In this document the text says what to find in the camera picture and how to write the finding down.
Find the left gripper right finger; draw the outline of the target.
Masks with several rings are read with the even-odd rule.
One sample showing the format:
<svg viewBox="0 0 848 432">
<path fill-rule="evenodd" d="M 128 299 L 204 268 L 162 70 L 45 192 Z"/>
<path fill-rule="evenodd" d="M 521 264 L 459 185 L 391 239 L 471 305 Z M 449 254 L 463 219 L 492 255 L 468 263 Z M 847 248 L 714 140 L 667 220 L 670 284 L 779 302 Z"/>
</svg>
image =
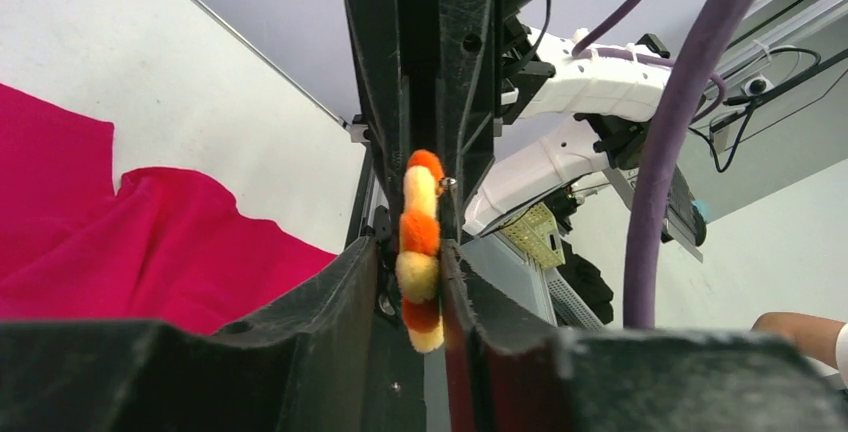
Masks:
<svg viewBox="0 0 848 432">
<path fill-rule="evenodd" d="M 843 431 L 847 409 L 757 333 L 558 328 L 441 247 L 455 431 Z"/>
</svg>

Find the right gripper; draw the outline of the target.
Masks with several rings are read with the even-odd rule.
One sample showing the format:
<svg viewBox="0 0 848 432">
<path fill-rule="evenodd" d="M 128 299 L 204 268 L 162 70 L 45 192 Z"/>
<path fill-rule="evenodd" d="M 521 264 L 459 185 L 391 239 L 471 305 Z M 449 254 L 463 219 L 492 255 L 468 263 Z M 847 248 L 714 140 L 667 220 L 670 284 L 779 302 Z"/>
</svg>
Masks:
<svg viewBox="0 0 848 432">
<path fill-rule="evenodd" d="M 344 1 L 390 211 L 396 217 L 403 208 L 409 125 L 412 147 L 437 149 L 455 180 L 441 228 L 461 243 L 465 210 L 493 163 L 499 127 L 525 115 L 554 75 L 538 52 L 547 27 L 534 32 L 520 21 L 532 0 L 398 0 L 398 15 L 397 0 Z"/>
</svg>

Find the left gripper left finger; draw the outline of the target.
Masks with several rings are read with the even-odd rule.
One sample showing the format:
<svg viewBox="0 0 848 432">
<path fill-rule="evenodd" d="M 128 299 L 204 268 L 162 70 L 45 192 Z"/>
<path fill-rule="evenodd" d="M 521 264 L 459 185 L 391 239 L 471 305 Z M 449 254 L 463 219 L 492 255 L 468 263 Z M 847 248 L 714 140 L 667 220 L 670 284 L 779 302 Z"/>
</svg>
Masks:
<svg viewBox="0 0 848 432">
<path fill-rule="evenodd" d="M 376 244 L 211 336 L 158 321 L 1 327 L 5 431 L 359 431 Z"/>
</svg>

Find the orange yellow pompom brooch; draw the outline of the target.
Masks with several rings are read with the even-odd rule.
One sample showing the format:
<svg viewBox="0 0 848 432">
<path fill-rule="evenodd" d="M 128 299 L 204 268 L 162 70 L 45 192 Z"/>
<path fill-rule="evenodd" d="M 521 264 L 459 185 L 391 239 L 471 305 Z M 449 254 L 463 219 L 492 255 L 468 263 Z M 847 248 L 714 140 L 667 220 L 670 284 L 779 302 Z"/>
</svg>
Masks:
<svg viewBox="0 0 848 432">
<path fill-rule="evenodd" d="M 439 199 L 446 175 L 438 156 L 414 151 L 403 177 L 403 210 L 399 216 L 399 252 L 395 277 L 401 293 L 401 318 L 413 349 L 421 354 L 444 343 L 438 298 L 441 228 Z"/>
</svg>

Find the red t-shirt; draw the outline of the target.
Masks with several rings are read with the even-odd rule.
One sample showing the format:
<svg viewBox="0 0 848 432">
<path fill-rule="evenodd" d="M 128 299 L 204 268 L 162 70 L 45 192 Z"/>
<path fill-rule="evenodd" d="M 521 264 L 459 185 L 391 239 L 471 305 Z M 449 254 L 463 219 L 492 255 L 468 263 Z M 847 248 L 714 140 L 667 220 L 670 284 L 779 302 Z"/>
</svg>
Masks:
<svg viewBox="0 0 848 432">
<path fill-rule="evenodd" d="M 162 319 L 210 334 L 332 255 L 193 170 L 112 175 L 114 127 L 1 90 L 3 319 Z"/>
</svg>

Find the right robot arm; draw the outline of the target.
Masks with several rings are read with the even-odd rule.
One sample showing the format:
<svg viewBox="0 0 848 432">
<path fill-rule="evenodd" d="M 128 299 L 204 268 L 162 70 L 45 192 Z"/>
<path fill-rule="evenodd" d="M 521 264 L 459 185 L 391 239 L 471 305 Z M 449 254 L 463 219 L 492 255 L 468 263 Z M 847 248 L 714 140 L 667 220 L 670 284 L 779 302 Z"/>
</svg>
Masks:
<svg viewBox="0 0 848 432">
<path fill-rule="evenodd" d="M 354 123 L 397 240 L 416 150 L 451 179 L 438 205 L 465 241 L 550 192 L 635 168 L 670 74 L 667 55 L 570 39 L 519 21 L 532 0 L 344 0 L 361 112 Z"/>
</svg>

